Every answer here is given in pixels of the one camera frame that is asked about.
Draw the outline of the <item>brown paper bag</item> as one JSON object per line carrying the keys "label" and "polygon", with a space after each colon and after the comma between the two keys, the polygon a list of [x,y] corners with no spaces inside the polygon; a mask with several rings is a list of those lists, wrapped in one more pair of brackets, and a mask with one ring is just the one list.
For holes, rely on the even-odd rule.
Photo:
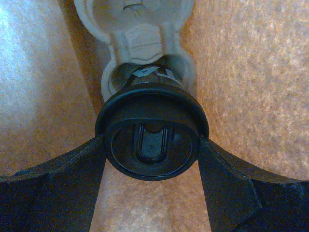
{"label": "brown paper bag", "polygon": [[[210,138],[249,163],[309,178],[309,3],[197,0],[181,31]],[[71,0],[0,3],[0,174],[13,175],[94,135],[106,44]],[[106,163],[93,232],[209,232],[198,165],[157,182]]]}

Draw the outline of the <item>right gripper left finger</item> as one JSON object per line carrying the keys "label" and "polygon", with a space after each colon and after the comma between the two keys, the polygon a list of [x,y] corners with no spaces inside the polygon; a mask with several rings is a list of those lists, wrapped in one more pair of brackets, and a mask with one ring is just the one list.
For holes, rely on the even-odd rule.
{"label": "right gripper left finger", "polygon": [[103,135],[0,179],[3,232],[87,232],[105,166]]}

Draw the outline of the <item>single cardboard cup carrier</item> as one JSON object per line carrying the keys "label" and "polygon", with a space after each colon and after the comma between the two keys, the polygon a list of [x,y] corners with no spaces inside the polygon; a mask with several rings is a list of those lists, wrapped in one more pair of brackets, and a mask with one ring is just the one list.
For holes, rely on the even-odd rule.
{"label": "single cardboard cup carrier", "polygon": [[118,92],[134,68],[159,63],[197,96],[196,67],[182,48],[180,31],[192,14],[192,0],[77,0],[75,7],[88,31],[108,45],[111,60],[103,71],[106,101]]}

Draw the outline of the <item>black cup lid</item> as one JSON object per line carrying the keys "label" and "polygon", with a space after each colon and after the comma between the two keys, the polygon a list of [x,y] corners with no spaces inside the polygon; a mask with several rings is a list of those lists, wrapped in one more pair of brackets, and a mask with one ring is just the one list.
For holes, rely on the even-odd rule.
{"label": "black cup lid", "polygon": [[145,83],[125,88],[103,105],[95,125],[106,157],[135,179],[160,181],[185,172],[208,138],[206,115],[185,90]]}

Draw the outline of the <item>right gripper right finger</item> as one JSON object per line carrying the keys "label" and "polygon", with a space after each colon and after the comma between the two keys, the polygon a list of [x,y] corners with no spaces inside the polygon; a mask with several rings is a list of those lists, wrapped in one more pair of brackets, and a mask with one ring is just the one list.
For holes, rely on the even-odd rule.
{"label": "right gripper right finger", "polygon": [[309,183],[258,168],[200,140],[198,166],[213,232],[307,232]]}

